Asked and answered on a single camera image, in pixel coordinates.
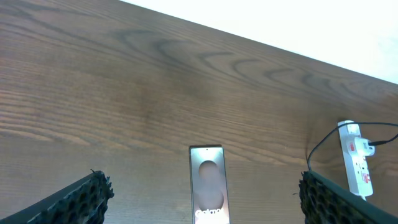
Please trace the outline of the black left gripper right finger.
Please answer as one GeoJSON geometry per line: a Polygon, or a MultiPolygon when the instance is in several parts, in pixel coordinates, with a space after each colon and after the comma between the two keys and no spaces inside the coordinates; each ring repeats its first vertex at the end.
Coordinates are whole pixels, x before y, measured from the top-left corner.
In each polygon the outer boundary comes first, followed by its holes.
{"type": "Polygon", "coordinates": [[[397,224],[397,217],[309,170],[299,181],[306,224],[397,224]]]}

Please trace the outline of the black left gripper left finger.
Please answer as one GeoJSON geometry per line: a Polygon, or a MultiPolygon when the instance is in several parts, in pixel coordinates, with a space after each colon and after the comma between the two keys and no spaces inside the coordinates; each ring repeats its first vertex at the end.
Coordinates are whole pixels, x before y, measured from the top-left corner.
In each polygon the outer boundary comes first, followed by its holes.
{"type": "Polygon", "coordinates": [[[110,177],[93,171],[47,198],[1,220],[1,224],[103,224],[114,197],[110,177]]]}

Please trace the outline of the white USB charger plug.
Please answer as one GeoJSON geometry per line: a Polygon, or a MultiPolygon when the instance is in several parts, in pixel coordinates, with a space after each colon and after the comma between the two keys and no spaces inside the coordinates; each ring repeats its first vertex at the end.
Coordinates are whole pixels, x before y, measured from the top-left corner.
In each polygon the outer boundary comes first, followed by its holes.
{"type": "Polygon", "coordinates": [[[359,156],[373,156],[375,147],[369,145],[370,141],[365,138],[355,137],[354,146],[359,156]]]}

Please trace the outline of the white power strip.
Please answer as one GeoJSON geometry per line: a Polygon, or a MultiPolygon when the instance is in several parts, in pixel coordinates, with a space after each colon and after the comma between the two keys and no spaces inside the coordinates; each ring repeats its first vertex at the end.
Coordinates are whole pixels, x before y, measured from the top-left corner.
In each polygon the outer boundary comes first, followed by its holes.
{"type": "Polygon", "coordinates": [[[373,186],[366,161],[368,156],[359,156],[354,146],[355,137],[362,138],[359,125],[346,120],[340,121],[338,126],[349,191],[366,200],[373,194],[373,186]]]}

